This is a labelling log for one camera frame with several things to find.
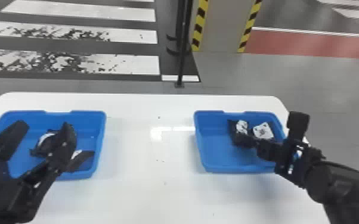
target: white object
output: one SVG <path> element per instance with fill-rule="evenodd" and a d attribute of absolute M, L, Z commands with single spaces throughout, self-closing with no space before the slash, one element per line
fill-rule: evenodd
<path fill-rule="evenodd" d="M 71 156 L 71 159 L 74 159 L 77 155 L 79 155 L 82 152 L 82 150 L 75 150 L 74 153 Z"/>
<path fill-rule="evenodd" d="M 51 133 L 51 132 L 42 135 L 42 136 L 39 138 L 38 146 L 41 146 L 44 140 L 46 140 L 47 138 L 49 138 L 50 136 L 53 136 L 53 135 L 55 135 L 55 133 Z"/>
<path fill-rule="evenodd" d="M 147 74 L 160 75 L 159 56 L 130 54 L 71 54 L 0 49 L 0 71 L 57 72 L 78 62 L 80 73 L 89 74 Z M 38 66 L 49 62 L 51 67 Z"/>
<path fill-rule="evenodd" d="M 0 36 L 11 38 L 87 39 L 105 42 L 157 43 L 157 31 L 155 30 L 15 23 L 8 21 L 0 21 Z"/>
<path fill-rule="evenodd" d="M 274 138 L 274 134 L 271 131 L 270 125 L 268 125 L 267 122 L 264 122 L 261 125 L 257 125 L 253 127 L 253 134 L 255 134 L 255 136 L 260 139 Z"/>
<path fill-rule="evenodd" d="M 152 8 L 128 8 L 109 5 L 91 5 L 65 2 L 15 0 L 2 13 L 47 15 L 63 17 L 100 18 L 108 20 L 136 20 L 155 22 Z"/>
<path fill-rule="evenodd" d="M 247 122 L 244 120 L 239 120 L 236 124 L 236 129 L 238 133 L 247 135 Z"/>
<path fill-rule="evenodd" d="M 0 116 L 10 110 L 107 116 L 93 177 L 53 184 L 31 223 L 329 223 L 321 204 L 280 176 L 219 175 L 202 167 L 196 110 L 269 111 L 287 134 L 288 111 L 276 97 L 14 92 L 0 96 Z"/>

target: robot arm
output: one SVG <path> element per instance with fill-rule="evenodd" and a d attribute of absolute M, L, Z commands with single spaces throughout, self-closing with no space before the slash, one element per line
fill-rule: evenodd
<path fill-rule="evenodd" d="M 12 178 L 7 162 L 28 128 L 18 121 L 0 133 L 0 224 L 30 222 L 50 186 L 67 169 L 76 148 L 75 131 L 64 123 L 53 142 L 56 150 L 32 170 Z"/>
<path fill-rule="evenodd" d="M 359 171 L 326 161 L 321 150 L 302 142 L 309 115 L 290 112 L 287 139 L 273 141 L 243 135 L 244 147 L 255 147 L 258 157 L 276 163 L 274 172 L 306 189 L 309 196 L 323 204 L 331 224 L 359 223 Z"/>

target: gray floor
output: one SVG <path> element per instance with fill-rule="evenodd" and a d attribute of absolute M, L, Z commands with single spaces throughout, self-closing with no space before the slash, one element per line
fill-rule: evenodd
<path fill-rule="evenodd" d="M 312 117 L 307 137 L 331 160 L 359 169 L 359 60 L 195 54 L 202 83 L 0 79 L 10 91 L 274 95 Z"/>

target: black object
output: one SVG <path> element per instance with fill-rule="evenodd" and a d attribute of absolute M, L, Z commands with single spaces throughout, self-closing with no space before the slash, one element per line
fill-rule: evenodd
<path fill-rule="evenodd" d="M 33 150 L 30 150 L 30 155 L 40 158 L 46 158 L 49 153 L 55 150 L 55 140 L 59 137 L 59 131 L 48 130 L 45 135 L 49 135 L 45 139 L 40 139 Z"/>
<path fill-rule="evenodd" d="M 56 149 L 32 170 L 12 178 L 7 161 L 25 136 L 28 125 L 18 121 L 0 133 L 0 224 L 30 222 L 52 183 L 66 171 L 76 148 L 76 135 L 71 125 L 64 123 Z"/>
<path fill-rule="evenodd" d="M 306 189 L 314 201 L 323 204 L 331 224 L 358 224 L 359 171 L 326 161 L 321 150 L 302 142 L 309 119 L 307 114 L 290 112 L 289 136 L 282 144 L 242 135 L 243 146 L 256 147 L 260 158 L 276 163 L 276 174 Z"/>
<path fill-rule="evenodd" d="M 228 122 L 228 132 L 230 133 L 231 140 L 236 146 L 247 146 L 253 145 L 254 139 L 244 138 L 245 134 L 237 131 L 237 124 L 239 120 L 227 120 Z M 252 130 L 248 129 L 248 135 L 251 135 Z"/>
<path fill-rule="evenodd" d="M 82 165 L 87 159 L 95 155 L 95 151 L 82 151 L 74 158 L 70 160 L 67 167 L 67 172 L 73 173 L 78 170 L 79 166 Z"/>
<path fill-rule="evenodd" d="M 193 0 L 187 0 L 185 22 L 182 27 L 182 41 L 181 41 L 181 55 L 179 58 L 179 68 L 178 68 L 178 79 L 175 83 L 175 87 L 182 88 L 184 84 L 182 82 L 182 77 L 184 76 L 184 66 L 185 66 L 185 55 L 187 52 L 187 47 L 189 45 L 189 26 L 191 23 L 191 13 L 192 13 Z"/>

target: small object in tray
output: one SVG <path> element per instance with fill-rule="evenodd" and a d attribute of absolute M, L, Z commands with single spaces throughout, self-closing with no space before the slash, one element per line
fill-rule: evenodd
<path fill-rule="evenodd" d="M 255 135 L 255 137 L 260 139 L 274 139 L 274 134 L 271 131 L 270 125 L 267 122 L 253 127 L 253 134 Z"/>
<path fill-rule="evenodd" d="M 249 123 L 244 120 L 228 120 L 228 131 L 230 133 L 233 144 L 236 146 L 250 145 L 248 138 L 245 135 L 251 135 L 252 130 L 248 129 Z"/>
<path fill-rule="evenodd" d="M 79 166 L 82 165 L 87 159 L 95 155 L 95 151 L 76 150 L 71 157 L 70 163 L 68 164 L 67 172 L 73 173 L 78 170 Z"/>
<path fill-rule="evenodd" d="M 46 158 L 49 153 L 52 153 L 55 149 L 55 139 L 57 137 L 58 130 L 47 130 L 47 132 L 42 135 L 34 149 L 30 150 L 30 155 L 40 158 Z"/>

